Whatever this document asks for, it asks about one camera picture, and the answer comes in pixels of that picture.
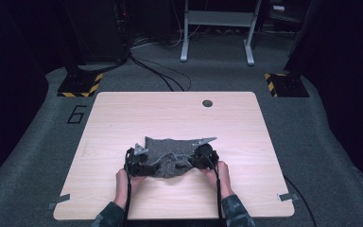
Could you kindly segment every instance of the sleeve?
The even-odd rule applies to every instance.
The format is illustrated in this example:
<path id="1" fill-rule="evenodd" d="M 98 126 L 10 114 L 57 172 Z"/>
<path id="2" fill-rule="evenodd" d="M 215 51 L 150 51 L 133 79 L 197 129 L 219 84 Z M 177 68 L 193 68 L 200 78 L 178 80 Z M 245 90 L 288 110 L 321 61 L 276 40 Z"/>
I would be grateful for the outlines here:
<path id="1" fill-rule="evenodd" d="M 237 195 L 231 195 L 223 199 L 222 207 L 228 227 L 255 227 L 254 220 Z"/>
<path id="2" fill-rule="evenodd" d="M 111 201 L 99 213 L 91 227 L 119 227 L 123 220 L 124 211 L 120 206 Z"/>

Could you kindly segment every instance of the dark background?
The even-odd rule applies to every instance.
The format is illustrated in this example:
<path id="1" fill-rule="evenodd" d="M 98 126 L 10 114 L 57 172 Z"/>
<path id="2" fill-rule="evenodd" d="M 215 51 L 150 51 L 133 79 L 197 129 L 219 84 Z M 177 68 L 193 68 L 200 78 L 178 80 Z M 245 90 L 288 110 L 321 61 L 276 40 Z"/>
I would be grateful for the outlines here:
<path id="1" fill-rule="evenodd" d="M 138 7 L 138 1 L 129 2 Z M 239 5 L 241 1 L 236 2 L 227 4 L 227 10 L 244 8 Z M 161 25 L 166 31 L 162 35 L 168 29 L 173 31 L 171 2 L 159 6 L 153 1 L 152 6 L 153 15 L 169 18 L 169 23 Z M 175 1 L 175 6 L 182 16 L 183 2 Z M 44 101 L 48 86 L 44 75 L 63 67 L 52 40 L 47 9 L 60 21 L 58 32 L 71 56 L 78 64 L 85 63 L 62 1 L 0 0 L 0 165 Z M 138 16 L 130 12 L 131 18 Z M 331 130 L 363 172 L 363 1 L 313 0 L 286 69 L 298 70 L 317 87 Z"/>

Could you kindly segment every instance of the gray carpet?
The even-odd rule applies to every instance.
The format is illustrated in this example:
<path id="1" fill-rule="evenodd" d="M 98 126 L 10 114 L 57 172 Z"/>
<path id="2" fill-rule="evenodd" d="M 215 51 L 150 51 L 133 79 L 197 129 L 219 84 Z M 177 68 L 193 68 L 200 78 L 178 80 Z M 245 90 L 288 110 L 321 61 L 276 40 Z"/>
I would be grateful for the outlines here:
<path id="1" fill-rule="evenodd" d="M 272 97 L 265 73 L 283 73 L 292 40 L 263 34 L 247 66 L 241 36 L 201 37 L 191 41 L 188 62 L 182 46 L 146 45 L 134 57 L 178 70 L 191 80 L 190 91 L 251 91 L 257 95 L 282 171 L 299 188 L 319 226 L 363 226 L 363 178 L 328 128 L 317 89 L 302 79 L 309 98 Z M 188 79 L 150 64 L 185 88 Z M 87 68 L 99 68 L 93 65 Z M 66 72 L 49 73 L 45 103 L 20 143 L 0 168 L 0 226 L 89 226 L 91 221 L 56 221 L 46 205 L 61 192 L 78 141 L 93 107 L 93 97 L 57 97 Z M 164 82 L 128 61 L 105 73 L 98 92 L 169 91 Z M 66 124 L 76 105 L 85 112 L 80 124 Z M 290 192 L 294 188 L 287 184 Z M 290 218 L 256 218 L 257 226 L 313 226 L 303 200 Z M 213 226 L 211 221 L 140 221 L 132 226 Z"/>

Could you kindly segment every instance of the camouflage sleeve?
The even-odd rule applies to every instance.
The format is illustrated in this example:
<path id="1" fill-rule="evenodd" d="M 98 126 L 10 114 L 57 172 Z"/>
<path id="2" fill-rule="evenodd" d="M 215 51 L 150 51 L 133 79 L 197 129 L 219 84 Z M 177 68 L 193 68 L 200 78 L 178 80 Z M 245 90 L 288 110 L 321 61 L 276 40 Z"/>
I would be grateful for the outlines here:
<path id="1" fill-rule="evenodd" d="M 236 195 L 223 199 L 222 207 L 228 227 L 255 227 L 254 220 Z"/>
<path id="2" fill-rule="evenodd" d="M 124 211 L 117 204 L 111 201 L 99 213 L 91 227 L 119 227 L 123 220 Z"/>

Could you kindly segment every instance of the human hand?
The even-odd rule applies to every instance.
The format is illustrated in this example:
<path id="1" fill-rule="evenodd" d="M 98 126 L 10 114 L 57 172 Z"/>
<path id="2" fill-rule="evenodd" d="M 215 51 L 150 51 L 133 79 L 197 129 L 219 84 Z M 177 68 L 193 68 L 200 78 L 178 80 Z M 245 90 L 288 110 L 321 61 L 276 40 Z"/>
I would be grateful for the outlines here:
<path id="1" fill-rule="evenodd" d="M 131 195 L 133 196 L 135 192 L 140 187 L 141 182 L 146 178 L 144 177 L 131 177 Z M 113 200 L 118 206 L 123 210 L 126 207 L 126 202 L 128 200 L 128 173 L 124 168 L 119 169 L 116 173 L 116 196 Z"/>
<path id="2" fill-rule="evenodd" d="M 223 161 L 218 161 L 217 164 L 217 173 L 220 179 L 220 197 L 225 199 L 228 196 L 234 194 L 231 186 L 231 178 L 229 175 L 228 165 Z M 216 174 L 214 170 L 200 169 L 200 171 L 206 176 L 209 181 L 209 184 L 216 190 Z"/>

